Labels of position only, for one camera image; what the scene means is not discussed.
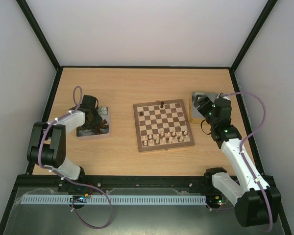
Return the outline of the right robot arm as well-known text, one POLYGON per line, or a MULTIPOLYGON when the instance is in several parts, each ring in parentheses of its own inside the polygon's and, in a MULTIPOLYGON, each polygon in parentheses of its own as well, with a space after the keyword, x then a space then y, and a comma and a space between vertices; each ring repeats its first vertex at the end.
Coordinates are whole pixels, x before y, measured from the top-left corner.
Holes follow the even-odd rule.
POLYGON ((252 133, 242 138, 231 123, 231 100, 229 94, 219 94, 215 100, 198 94, 194 107, 210 125, 210 135, 218 148, 230 161, 237 180, 228 173, 208 169, 211 173, 204 179, 204 187, 214 192, 217 189, 234 206, 235 216, 242 227, 268 225, 267 233, 277 221, 281 205, 281 193, 271 186, 257 170, 245 149, 245 142, 252 133))

